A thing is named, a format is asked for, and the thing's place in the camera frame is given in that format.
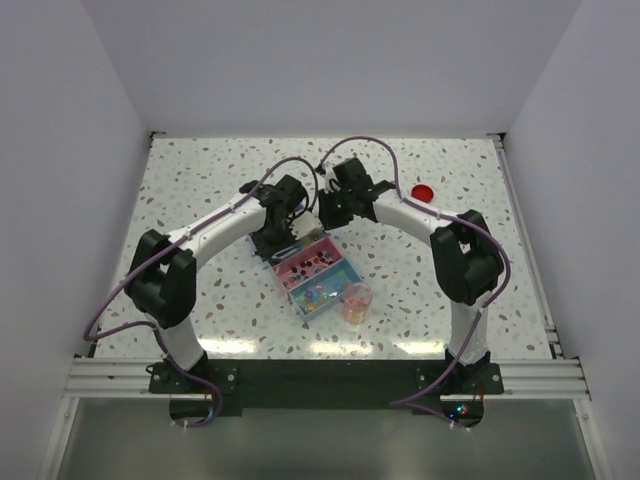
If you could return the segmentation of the four-compartment candy tray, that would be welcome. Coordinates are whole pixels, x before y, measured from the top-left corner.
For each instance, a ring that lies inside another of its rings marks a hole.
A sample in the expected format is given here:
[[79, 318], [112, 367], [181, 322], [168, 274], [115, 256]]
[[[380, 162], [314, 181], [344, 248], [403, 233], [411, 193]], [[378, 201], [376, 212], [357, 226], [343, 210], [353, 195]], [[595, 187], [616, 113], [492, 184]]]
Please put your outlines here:
[[262, 257], [294, 311], [311, 320], [340, 303], [361, 276], [327, 232], [308, 234]]

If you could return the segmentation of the clear plastic jar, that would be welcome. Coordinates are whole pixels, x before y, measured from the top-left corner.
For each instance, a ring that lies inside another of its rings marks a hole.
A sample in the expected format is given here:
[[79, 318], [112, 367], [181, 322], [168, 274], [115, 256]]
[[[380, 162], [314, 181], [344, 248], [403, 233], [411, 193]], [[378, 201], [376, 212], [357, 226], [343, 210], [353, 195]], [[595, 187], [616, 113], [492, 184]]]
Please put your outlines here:
[[346, 287], [343, 297], [343, 317], [350, 325], [360, 325], [367, 320], [373, 301], [369, 286], [358, 282]]

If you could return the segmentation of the metal candy scoop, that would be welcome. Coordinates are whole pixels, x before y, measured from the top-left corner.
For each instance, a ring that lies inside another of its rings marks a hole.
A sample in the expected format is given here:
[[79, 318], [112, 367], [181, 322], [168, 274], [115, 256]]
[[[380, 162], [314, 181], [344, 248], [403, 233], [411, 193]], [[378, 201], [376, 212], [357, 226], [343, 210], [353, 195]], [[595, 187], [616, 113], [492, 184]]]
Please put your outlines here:
[[292, 245], [290, 247], [287, 247], [279, 252], [276, 252], [272, 255], [272, 259], [277, 260], [277, 261], [284, 261], [285, 259], [298, 254], [299, 252], [301, 252], [303, 250], [303, 247], [299, 246], [299, 245]]

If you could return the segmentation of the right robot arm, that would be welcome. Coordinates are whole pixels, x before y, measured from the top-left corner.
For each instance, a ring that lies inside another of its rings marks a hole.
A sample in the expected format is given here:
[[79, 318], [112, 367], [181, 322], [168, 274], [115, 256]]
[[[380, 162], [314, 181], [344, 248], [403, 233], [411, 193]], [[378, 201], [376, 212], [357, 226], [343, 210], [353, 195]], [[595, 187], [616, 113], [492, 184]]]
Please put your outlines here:
[[430, 249], [437, 284], [451, 301], [451, 335], [446, 347], [448, 386], [469, 392], [481, 380], [478, 365], [490, 361], [488, 308], [511, 277], [508, 255], [491, 235], [482, 214], [436, 210], [403, 195], [399, 173], [375, 182], [362, 162], [350, 158], [335, 166], [321, 162], [316, 172], [324, 187], [318, 193], [319, 214], [326, 229], [348, 224], [356, 216], [395, 227]]

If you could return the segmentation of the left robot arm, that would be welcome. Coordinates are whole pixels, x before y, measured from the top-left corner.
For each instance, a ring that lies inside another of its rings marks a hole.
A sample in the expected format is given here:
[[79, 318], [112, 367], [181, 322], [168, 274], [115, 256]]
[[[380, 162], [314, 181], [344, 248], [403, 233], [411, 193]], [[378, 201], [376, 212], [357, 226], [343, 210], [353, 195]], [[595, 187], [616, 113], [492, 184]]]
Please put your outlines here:
[[151, 229], [139, 239], [124, 291], [158, 327], [163, 349], [175, 362], [171, 378], [183, 391], [196, 392], [207, 380], [208, 357], [190, 320], [199, 269], [253, 233], [269, 254], [293, 244], [291, 217], [307, 199], [302, 183], [290, 175], [274, 185], [252, 181], [229, 206], [200, 221], [169, 234]]

